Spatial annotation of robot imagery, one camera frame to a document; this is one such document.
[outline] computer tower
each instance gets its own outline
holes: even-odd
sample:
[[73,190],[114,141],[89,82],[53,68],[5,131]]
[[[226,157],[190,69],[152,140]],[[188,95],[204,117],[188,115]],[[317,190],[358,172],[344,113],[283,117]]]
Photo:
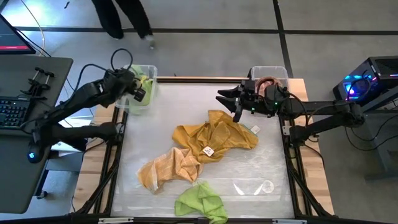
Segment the computer tower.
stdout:
[[398,56],[369,57],[333,88],[333,94],[363,106],[397,85]]

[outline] green cloth in bin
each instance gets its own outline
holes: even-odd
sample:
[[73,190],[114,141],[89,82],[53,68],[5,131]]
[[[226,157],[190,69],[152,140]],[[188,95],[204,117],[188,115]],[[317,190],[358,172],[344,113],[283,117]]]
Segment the green cloth in bin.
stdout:
[[149,78],[147,74],[145,74],[139,65],[131,65],[130,71],[134,72],[136,78],[140,79],[142,84],[142,89],[145,90],[145,96],[141,102],[136,100],[130,101],[131,106],[146,106],[150,103],[150,94],[152,93],[152,84],[154,82],[153,79]]
[[228,216],[223,202],[207,182],[184,191],[175,201],[175,215],[182,216],[199,211],[210,219],[210,224],[224,224]]

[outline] white table surface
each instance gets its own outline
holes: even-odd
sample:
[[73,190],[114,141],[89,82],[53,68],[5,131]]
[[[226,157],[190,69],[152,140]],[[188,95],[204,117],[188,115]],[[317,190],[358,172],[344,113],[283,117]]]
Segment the white table surface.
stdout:
[[[171,180],[153,195],[138,181],[136,172],[165,154],[172,133],[181,124],[202,124],[208,110],[228,110],[215,96],[217,90],[235,84],[160,83],[151,109],[129,115],[112,206],[112,217],[174,217],[177,197],[192,186]],[[198,180],[206,180],[223,200],[230,218],[293,218],[292,197],[278,118],[243,111],[240,120],[248,128],[257,125],[259,144],[252,150],[230,149],[222,160],[205,164]],[[202,217],[199,213],[185,217]]]

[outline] black pants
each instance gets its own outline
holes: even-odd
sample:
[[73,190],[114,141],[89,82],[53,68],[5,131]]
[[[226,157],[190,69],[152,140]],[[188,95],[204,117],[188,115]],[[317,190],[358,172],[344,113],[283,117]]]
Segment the black pants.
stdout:
[[[92,0],[104,30],[114,38],[122,38],[123,31],[118,12],[112,0]],[[148,17],[139,0],[116,0],[122,11],[137,30],[140,38],[152,35]]]

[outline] keyboard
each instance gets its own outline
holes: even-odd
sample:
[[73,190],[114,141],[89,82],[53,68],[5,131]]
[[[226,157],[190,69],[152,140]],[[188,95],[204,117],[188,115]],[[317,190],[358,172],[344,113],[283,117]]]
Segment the keyboard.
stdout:
[[19,129],[29,116],[32,103],[26,97],[0,96],[0,129]]

